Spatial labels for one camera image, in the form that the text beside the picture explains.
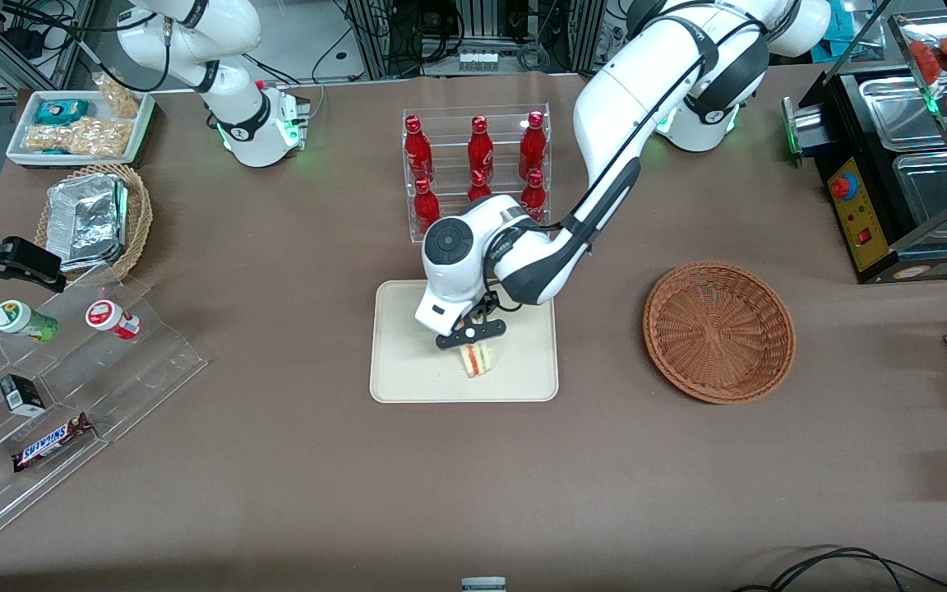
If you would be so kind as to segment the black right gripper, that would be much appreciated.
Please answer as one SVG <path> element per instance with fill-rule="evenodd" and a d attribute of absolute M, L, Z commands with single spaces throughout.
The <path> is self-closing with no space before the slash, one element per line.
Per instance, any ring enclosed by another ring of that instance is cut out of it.
<path fill-rule="evenodd" d="M 23 280 L 59 294 L 67 286 L 61 265 L 60 257 L 21 237 L 0 243 L 0 280 Z"/>

